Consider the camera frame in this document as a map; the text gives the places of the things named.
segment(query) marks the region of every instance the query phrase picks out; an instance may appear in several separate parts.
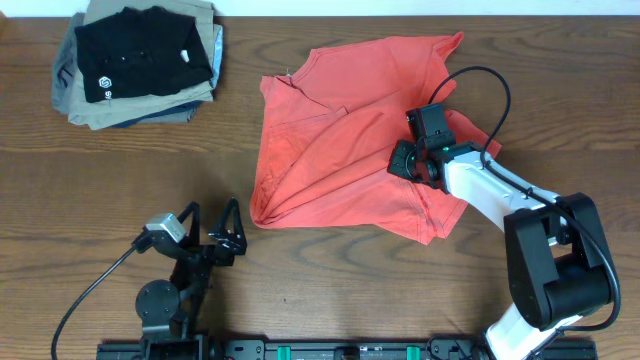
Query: orange t-shirt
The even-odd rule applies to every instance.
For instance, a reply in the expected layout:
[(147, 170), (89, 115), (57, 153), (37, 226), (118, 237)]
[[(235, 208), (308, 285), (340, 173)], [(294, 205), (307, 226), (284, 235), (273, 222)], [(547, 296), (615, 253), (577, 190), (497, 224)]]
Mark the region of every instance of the orange t-shirt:
[[(251, 218), (262, 228), (375, 224), (427, 244), (446, 237), (466, 202), (387, 173), (406, 111), (424, 106), (462, 33), (390, 37), (311, 51), (293, 76), (265, 76), (266, 102)], [(444, 100), (453, 81), (439, 92)], [(487, 135), (446, 112), (458, 142)], [(493, 143), (495, 156), (500, 145)]]

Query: wooden table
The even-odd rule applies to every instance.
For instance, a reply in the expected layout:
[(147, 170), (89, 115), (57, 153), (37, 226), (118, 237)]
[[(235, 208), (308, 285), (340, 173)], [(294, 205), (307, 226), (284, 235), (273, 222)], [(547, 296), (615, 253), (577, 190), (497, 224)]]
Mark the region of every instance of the wooden table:
[[(504, 240), (474, 209), (429, 246), (373, 226), (265, 231), (248, 216), (261, 75), (293, 72), (317, 47), (462, 30), (449, 69), (487, 65), (512, 89), (497, 137), (501, 163), (534, 184), (596, 201), (624, 301), (616, 325), (593, 337), (604, 359), (637, 358), (637, 18), (226, 18), (215, 103), (189, 125), (97, 132), (51, 108), (51, 62), (67, 21), (10, 19), (0, 40), (0, 357), (47, 358), (69, 305), (151, 215), (196, 200), (211, 225), (231, 195), (249, 249), (214, 271), (202, 314), (212, 334), (418, 339), (491, 325), (511, 303)], [(467, 75), (447, 106), (491, 131), (503, 96), (495, 79)], [(137, 339), (134, 298), (172, 267), (153, 251), (130, 257), (73, 314), (60, 358), (89, 359), (103, 339)]]

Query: white wall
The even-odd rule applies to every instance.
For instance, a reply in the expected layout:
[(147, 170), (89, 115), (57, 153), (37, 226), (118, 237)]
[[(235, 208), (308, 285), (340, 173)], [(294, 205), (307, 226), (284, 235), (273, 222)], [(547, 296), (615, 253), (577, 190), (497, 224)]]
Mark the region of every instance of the white wall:
[[(213, 0), (228, 16), (640, 15), (640, 0)], [(71, 16), (89, 0), (0, 0), (7, 16)]]

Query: stack of folded clothes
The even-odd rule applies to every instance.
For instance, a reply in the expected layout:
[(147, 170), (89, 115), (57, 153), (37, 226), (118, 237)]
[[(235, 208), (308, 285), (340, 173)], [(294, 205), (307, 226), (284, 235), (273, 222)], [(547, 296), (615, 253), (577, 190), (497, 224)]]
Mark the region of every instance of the stack of folded clothes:
[(92, 0), (54, 61), (53, 107), (93, 130), (188, 122), (218, 82), (213, 15), (199, 0)]

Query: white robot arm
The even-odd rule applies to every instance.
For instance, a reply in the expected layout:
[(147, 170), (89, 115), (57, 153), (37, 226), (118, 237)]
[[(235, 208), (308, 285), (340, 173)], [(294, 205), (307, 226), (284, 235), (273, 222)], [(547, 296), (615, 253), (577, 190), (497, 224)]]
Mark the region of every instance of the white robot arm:
[[(417, 143), (400, 140), (388, 172), (467, 201), (505, 233), (514, 304), (486, 331), (484, 352), (474, 359), (531, 358), (583, 316), (619, 302), (615, 269), (590, 198), (539, 189), (477, 144), (456, 144), (440, 104), (411, 110), (407, 118)], [(572, 253), (555, 259), (549, 247), (557, 244), (572, 244)]]

